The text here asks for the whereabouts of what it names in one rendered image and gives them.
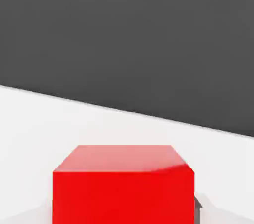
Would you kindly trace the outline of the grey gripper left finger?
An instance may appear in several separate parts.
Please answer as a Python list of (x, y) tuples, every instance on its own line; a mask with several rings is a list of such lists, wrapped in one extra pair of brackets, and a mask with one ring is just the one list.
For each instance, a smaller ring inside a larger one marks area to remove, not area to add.
[(8, 217), (3, 224), (52, 224), (52, 200), (41, 206)]

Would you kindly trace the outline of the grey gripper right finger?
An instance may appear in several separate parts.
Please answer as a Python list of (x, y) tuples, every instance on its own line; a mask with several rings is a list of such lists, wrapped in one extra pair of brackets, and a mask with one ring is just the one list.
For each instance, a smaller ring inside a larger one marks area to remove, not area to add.
[(204, 193), (196, 193), (201, 204), (195, 224), (254, 224), (254, 220), (217, 208)]

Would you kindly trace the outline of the small red cube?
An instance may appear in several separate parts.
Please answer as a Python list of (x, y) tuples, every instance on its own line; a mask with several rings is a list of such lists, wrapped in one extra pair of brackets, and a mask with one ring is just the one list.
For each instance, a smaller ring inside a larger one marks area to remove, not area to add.
[(194, 224), (194, 172), (170, 145), (79, 145), (52, 193), (52, 224)]

